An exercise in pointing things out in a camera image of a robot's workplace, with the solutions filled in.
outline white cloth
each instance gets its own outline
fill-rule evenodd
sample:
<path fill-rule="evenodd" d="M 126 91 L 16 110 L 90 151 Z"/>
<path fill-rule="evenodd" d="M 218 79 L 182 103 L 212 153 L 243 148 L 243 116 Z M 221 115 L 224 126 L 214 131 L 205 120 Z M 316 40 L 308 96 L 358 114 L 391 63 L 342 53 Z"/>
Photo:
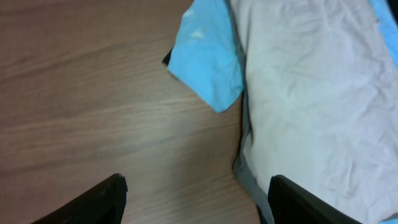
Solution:
<path fill-rule="evenodd" d="M 363 223 L 398 212 L 398 72 L 367 0 L 231 0 L 246 54 L 244 155 Z"/>

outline wooden surface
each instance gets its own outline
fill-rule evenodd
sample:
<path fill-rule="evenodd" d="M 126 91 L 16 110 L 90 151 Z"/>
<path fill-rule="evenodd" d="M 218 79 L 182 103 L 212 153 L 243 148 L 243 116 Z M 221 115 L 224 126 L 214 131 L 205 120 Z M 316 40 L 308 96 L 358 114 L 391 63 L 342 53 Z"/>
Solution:
<path fill-rule="evenodd" d="M 0 219 L 30 223 L 113 173 L 123 223 L 258 223 L 222 114 L 160 64 L 184 0 L 0 1 Z"/>

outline light blue fabric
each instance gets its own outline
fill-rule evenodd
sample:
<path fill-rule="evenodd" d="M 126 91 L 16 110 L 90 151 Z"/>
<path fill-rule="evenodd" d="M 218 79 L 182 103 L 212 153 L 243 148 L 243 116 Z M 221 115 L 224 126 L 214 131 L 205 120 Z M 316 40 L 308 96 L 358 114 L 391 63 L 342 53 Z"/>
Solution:
<path fill-rule="evenodd" d="M 380 224 L 398 224 L 398 219 L 380 222 Z"/>
<path fill-rule="evenodd" d="M 376 17 L 379 19 L 379 30 L 398 68 L 398 26 L 388 6 L 387 0 L 369 0 Z"/>
<path fill-rule="evenodd" d="M 237 52 L 226 0 L 195 0 L 182 16 L 168 69 L 219 113 L 243 90 Z"/>

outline brown wood grain surface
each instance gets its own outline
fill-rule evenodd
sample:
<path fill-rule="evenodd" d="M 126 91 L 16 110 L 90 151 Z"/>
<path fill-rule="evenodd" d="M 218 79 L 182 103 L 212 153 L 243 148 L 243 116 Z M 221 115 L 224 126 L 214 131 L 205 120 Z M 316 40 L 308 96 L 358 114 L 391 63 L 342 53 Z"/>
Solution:
<path fill-rule="evenodd" d="M 160 64 L 184 0 L 0 1 L 0 222 L 113 173 L 123 223 L 258 223 L 232 175 L 241 100 L 214 113 Z"/>

